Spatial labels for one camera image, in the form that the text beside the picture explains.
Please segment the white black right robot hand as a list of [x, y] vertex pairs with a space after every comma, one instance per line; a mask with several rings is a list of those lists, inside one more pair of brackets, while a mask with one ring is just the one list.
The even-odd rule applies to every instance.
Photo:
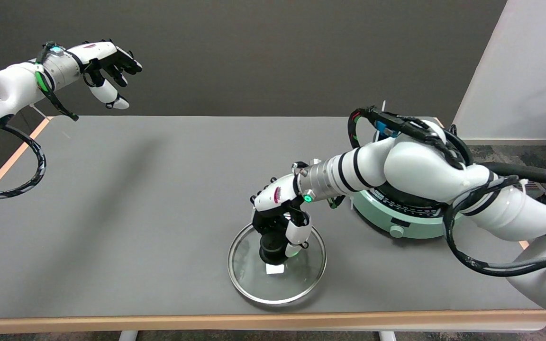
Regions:
[[309, 247], [310, 215], [301, 210], [305, 199], [294, 174], [271, 183], [250, 199], [252, 227], [260, 234], [259, 255], [268, 265], [282, 265]]

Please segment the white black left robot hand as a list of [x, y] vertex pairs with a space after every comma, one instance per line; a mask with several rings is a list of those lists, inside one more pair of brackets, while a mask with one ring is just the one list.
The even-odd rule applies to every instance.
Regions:
[[136, 75], [143, 71], [142, 64], [134, 58], [132, 52], [123, 50], [110, 40], [85, 42], [68, 48], [66, 52], [78, 63], [84, 83], [97, 100], [108, 109], [129, 108], [128, 100], [102, 72], [106, 72], [118, 86], [127, 87], [128, 81], [124, 75]]

